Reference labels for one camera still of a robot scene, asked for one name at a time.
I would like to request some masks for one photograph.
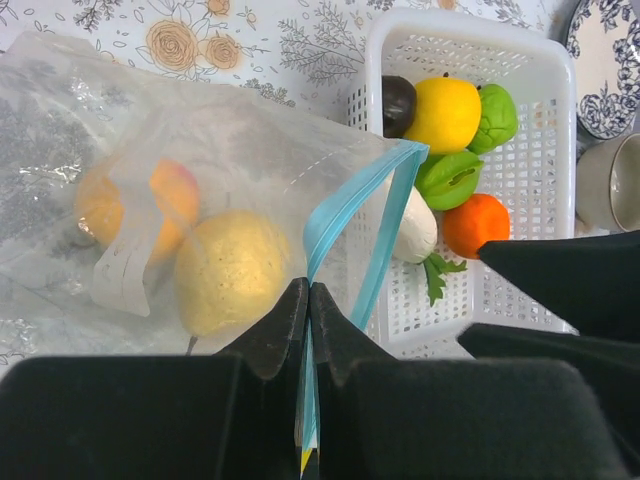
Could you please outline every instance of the mug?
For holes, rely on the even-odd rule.
[[[592,226],[640,230],[640,133],[600,143],[582,155],[576,211]]]

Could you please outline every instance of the white plate with floral pattern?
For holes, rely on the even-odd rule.
[[[577,115],[593,137],[625,132],[640,105],[640,23],[631,0],[582,0],[567,35]]]

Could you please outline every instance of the white plastic basket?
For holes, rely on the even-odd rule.
[[[575,83],[560,44],[470,15],[392,9],[372,26],[366,68],[349,91],[346,123],[381,135],[383,74],[415,84],[445,72],[475,84],[499,83],[518,105],[520,129],[511,142],[482,157],[479,186],[509,209],[512,238],[572,237]],[[442,242],[438,252],[456,257]],[[569,330],[480,262],[446,281],[444,299],[430,307],[423,268],[394,260],[387,276],[389,315],[370,324],[369,335],[397,357],[416,358],[465,356],[455,336],[470,322]]]

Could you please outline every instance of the plastic bag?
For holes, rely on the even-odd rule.
[[[424,146],[32,33],[0,103],[0,353],[211,353],[304,275],[378,314]]]

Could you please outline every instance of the table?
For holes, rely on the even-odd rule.
[[[560,40],[578,1],[0,0],[0,49],[24,30],[85,38],[115,62],[254,88],[338,120],[371,22],[389,8],[456,10]],[[21,358],[0,328],[0,375]]]

